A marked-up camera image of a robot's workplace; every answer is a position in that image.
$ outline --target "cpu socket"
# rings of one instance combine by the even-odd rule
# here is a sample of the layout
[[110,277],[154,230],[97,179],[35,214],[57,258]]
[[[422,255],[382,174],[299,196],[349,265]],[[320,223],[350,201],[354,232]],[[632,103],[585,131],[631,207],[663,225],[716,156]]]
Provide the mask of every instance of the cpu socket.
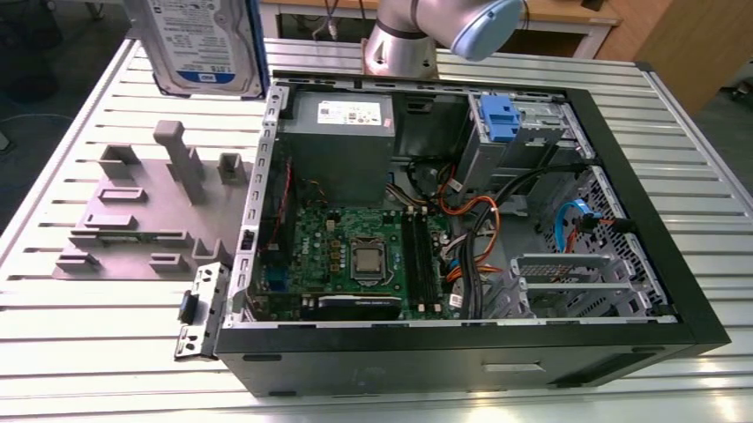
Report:
[[376,286],[386,278],[385,241],[380,238],[358,237],[352,240],[352,278],[362,286]]

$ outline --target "blue hard drive label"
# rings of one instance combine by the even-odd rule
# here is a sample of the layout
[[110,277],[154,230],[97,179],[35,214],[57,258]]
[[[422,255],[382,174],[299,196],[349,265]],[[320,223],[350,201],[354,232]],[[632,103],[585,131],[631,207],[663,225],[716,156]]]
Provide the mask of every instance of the blue hard drive label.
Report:
[[181,75],[183,79],[189,81],[205,82],[206,84],[227,84],[235,79],[235,74],[233,73],[202,73],[178,71],[178,75]]
[[167,59],[193,82],[227,84],[235,78],[231,37],[221,24],[222,0],[151,0]]

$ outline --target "green motherboard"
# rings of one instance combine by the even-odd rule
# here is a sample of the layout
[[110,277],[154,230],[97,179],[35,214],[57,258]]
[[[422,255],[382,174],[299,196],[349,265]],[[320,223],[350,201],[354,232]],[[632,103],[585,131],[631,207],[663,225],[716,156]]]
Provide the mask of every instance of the green motherboard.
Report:
[[[432,252],[417,259],[405,256],[404,238],[406,221],[418,218]],[[402,300],[404,320],[452,318],[437,257],[448,229],[442,215],[409,215],[406,211],[376,209],[299,209],[293,263],[287,268],[267,268],[265,272],[271,320],[302,320],[302,301],[324,295],[394,297]],[[410,260],[414,263],[420,260],[420,265],[412,267]],[[422,302],[416,296],[421,288],[412,272],[422,272],[421,282],[429,280],[433,285],[432,304],[417,304]]]

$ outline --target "aluminum table surface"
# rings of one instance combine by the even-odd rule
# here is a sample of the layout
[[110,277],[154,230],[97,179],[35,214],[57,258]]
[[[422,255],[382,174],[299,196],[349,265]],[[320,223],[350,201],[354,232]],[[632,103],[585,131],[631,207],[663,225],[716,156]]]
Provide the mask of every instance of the aluminum table surface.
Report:
[[[269,40],[274,68],[356,73],[358,45]],[[732,344],[596,389],[254,398],[222,362],[174,363],[187,280],[63,281],[51,273],[103,175],[106,145],[166,158],[159,119],[203,157],[253,160],[262,101],[163,97],[138,41],[121,47],[0,239],[0,416],[87,421],[753,421],[753,206],[656,77],[632,63],[440,56],[444,78],[592,91]]]

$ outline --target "sticker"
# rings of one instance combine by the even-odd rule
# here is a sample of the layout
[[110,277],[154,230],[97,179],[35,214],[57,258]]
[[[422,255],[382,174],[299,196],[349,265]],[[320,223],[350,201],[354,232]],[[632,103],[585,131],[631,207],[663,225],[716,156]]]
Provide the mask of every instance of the sticker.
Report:
[[151,0],[170,62],[182,77],[194,82],[226,84],[235,77],[231,37],[215,16],[222,0]]
[[457,293],[450,294],[450,307],[462,307],[462,297]]
[[324,101],[320,103],[317,123],[333,125],[382,125],[380,103]]
[[456,178],[450,178],[450,180],[448,181],[448,185],[450,185],[450,188],[453,188],[456,190],[456,192],[461,192],[462,183],[460,183],[456,180]]

